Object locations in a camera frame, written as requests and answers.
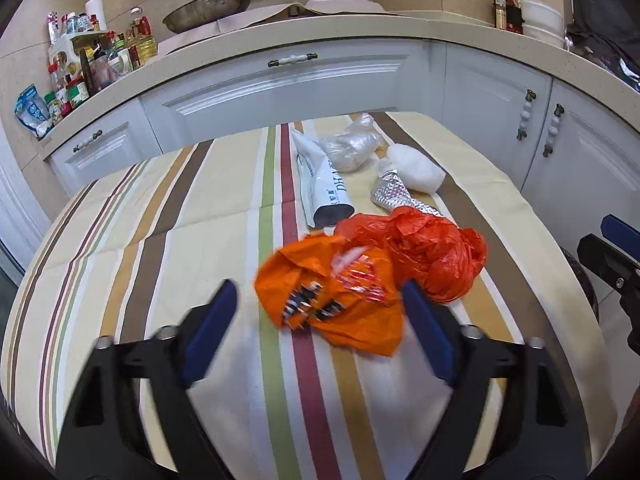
blue gripper pad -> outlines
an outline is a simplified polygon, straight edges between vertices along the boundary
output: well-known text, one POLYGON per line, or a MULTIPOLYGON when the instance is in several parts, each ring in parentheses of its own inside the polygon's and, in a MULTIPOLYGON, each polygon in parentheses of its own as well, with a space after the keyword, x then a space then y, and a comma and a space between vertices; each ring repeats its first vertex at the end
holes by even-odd
POLYGON ((197 307, 205 309, 205 313, 184 348, 182 380, 185 386, 190 387, 206 375, 237 305, 238 290, 234 282, 226 280, 209 305, 197 307))
POLYGON ((602 219, 600 231, 609 242, 640 261, 640 233, 633 227, 625 224, 620 218, 607 215, 602 219))
POLYGON ((414 280, 402 286, 404 310, 436 377, 455 386, 460 357, 460 326, 445 306, 433 304, 414 280))

white plastic bowl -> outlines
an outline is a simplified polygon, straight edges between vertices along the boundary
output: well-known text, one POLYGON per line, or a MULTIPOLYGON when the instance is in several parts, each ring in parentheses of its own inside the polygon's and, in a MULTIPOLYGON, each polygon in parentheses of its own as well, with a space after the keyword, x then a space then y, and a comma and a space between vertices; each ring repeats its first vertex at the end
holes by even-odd
POLYGON ((564 36, 562 13, 540 0, 522 0, 522 19, 526 25, 544 28, 556 36, 564 36))
POLYGON ((544 41, 545 43, 559 46, 564 48, 564 38, 553 34, 548 30, 540 27, 534 27, 533 25, 522 24, 522 32, 529 38, 536 38, 536 40, 544 41))

blue snack pouch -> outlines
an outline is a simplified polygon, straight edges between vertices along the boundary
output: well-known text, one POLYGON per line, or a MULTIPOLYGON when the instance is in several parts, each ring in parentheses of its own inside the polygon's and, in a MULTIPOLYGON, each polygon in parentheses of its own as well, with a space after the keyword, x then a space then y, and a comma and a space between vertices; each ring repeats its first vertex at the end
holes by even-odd
POLYGON ((44 137, 53 127, 49 109, 44 99, 38 95, 35 85, 29 86, 18 96, 14 113, 38 139, 44 137))

green stripe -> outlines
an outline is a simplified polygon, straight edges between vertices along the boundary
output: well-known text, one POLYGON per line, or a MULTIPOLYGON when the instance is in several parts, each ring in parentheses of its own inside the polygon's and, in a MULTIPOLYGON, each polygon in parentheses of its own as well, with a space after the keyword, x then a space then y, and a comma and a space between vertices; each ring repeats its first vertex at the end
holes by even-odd
MULTIPOLYGON (((262 264, 273 253, 273 179, 276 151, 276 127, 269 128, 264 154, 262 174, 262 206, 258 216, 258 259, 262 264)), ((280 331, 260 308, 260 358, 262 382, 267 408, 267 422, 271 448, 278 477, 283 480, 300 480, 298 456, 291 434, 287 397, 284 390, 282 358, 280 356, 280 331)))
MULTIPOLYGON (((143 162, 142 164, 140 164, 140 167, 137 170, 137 173, 133 176, 132 179, 130 179, 129 183, 127 184, 126 188, 120 192, 120 197, 118 198, 118 200, 116 201, 116 203, 114 204, 114 206, 111 209, 111 213, 109 214, 109 217, 107 218, 107 221, 103 224, 102 228, 100 229, 100 232, 98 234, 98 236, 95 238, 94 240, 94 244, 91 247, 90 252, 84 256, 82 258, 82 266, 80 267, 80 272, 78 273, 78 276, 76 277, 76 282, 74 283, 74 288, 73 291, 71 293, 71 296, 69 297, 69 301, 67 303, 67 308, 65 311, 65 319, 60 327, 60 331, 58 333, 58 340, 64 341, 65 338, 65 333, 66 333, 66 327, 68 326, 69 323, 69 318, 71 317, 71 312, 73 310, 73 305, 76 301, 76 294, 78 293, 78 288, 80 287, 80 283, 82 282, 82 277, 84 276, 84 272, 86 270, 86 266, 87 266, 87 261, 89 259, 89 257, 92 256, 92 254, 95 253, 95 251, 98 248, 98 245, 100 244, 102 237, 104 236, 105 232, 107 231, 107 228, 109 227, 109 224, 111 223, 111 220, 113 219, 116 211, 120 208, 120 206, 122 205, 122 202, 124 201, 126 195, 129 193, 129 191, 131 190, 131 188, 133 187, 134 183, 136 182, 136 180, 138 179, 138 177, 143 173, 143 171, 145 171, 146 166, 148 165, 148 160, 146 160, 145 162, 143 162)), ((60 354, 62 352, 62 343, 60 343, 58 345, 58 348, 56 349, 56 358, 54 361, 54 372, 53 372, 53 388, 52 388, 52 394, 50 396, 51 401, 52 401, 52 409, 50 410, 51 413, 51 424, 49 425, 49 435, 51 435, 51 433, 53 434, 53 450, 52 453, 53 455, 55 455, 56 450, 58 448, 58 431, 57 431, 57 421, 56 421, 56 405, 57 405, 57 399, 58 399, 58 371, 60 370, 60 354)))

white door frame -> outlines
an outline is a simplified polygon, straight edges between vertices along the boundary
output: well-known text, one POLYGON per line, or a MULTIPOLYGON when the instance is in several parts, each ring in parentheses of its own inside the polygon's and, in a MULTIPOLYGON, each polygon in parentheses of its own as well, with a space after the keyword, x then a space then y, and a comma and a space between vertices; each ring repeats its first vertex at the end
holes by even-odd
POLYGON ((27 269, 50 226, 51 220, 18 167, 0 121, 0 240, 27 269))

